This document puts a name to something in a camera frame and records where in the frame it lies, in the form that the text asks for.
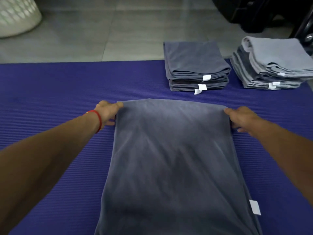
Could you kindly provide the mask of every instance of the floor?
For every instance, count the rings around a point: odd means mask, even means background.
[[[229,57],[247,35],[211,0],[35,1],[42,22],[28,33],[0,39],[0,63],[157,60],[164,58],[164,41],[216,40]],[[252,36],[287,38],[291,28]]]

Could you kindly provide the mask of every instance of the white basket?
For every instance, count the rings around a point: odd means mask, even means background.
[[[0,0],[0,38],[26,32],[40,21],[34,0]]]

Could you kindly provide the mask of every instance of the bracelet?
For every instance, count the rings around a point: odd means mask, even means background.
[[[99,126],[98,131],[96,132],[96,133],[98,133],[98,132],[101,130],[101,127],[102,127],[102,119],[101,119],[101,116],[100,116],[99,112],[98,112],[98,111],[96,111],[96,110],[90,110],[90,111],[87,111],[87,112],[86,112],[86,114],[87,114],[88,112],[94,112],[94,113],[96,113],[96,114],[97,114],[97,116],[98,116],[98,118],[99,118],[99,121],[100,121],[100,126]]]

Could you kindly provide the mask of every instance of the blue mat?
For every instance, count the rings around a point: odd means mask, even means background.
[[[171,92],[164,61],[41,63],[0,65],[0,149],[91,110],[100,100],[177,99],[237,108],[313,139],[313,92],[243,89],[235,73],[223,90]],[[95,135],[53,190],[15,227],[11,235],[93,234],[107,177],[114,128]],[[234,133],[240,166],[259,220],[268,234],[311,234],[313,209],[262,146]]]

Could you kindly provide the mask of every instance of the person's right arm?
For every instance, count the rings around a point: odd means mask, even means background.
[[[313,205],[313,141],[258,117],[249,108],[227,108],[233,126],[260,141],[291,182]]]

